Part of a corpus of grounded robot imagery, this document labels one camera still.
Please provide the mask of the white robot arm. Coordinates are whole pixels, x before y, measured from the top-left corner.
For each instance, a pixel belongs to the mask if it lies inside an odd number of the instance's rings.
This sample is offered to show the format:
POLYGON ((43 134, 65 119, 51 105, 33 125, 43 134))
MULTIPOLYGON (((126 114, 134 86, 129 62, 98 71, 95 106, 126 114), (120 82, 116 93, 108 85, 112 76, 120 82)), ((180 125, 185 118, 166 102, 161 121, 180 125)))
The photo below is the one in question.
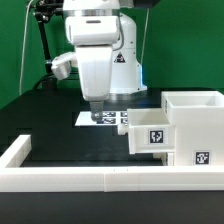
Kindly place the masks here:
POLYGON ((122 7, 152 8, 160 0, 64 0, 65 31, 74 51, 66 54, 66 70, 79 72, 83 98, 91 118, 99 121, 103 104, 111 98, 130 97, 147 87, 136 51, 136 24, 122 7))

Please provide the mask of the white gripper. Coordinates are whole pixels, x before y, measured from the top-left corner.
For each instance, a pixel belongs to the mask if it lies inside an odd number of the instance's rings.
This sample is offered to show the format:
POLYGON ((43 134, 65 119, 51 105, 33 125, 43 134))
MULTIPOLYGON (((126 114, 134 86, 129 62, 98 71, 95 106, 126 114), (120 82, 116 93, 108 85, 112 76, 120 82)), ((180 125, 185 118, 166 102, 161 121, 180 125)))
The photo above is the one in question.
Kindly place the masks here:
POLYGON ((113 50, 110 45, 76 48, 83 98, 90 102, 91 119, 103 118, 103 102, 109 97, 113 50))

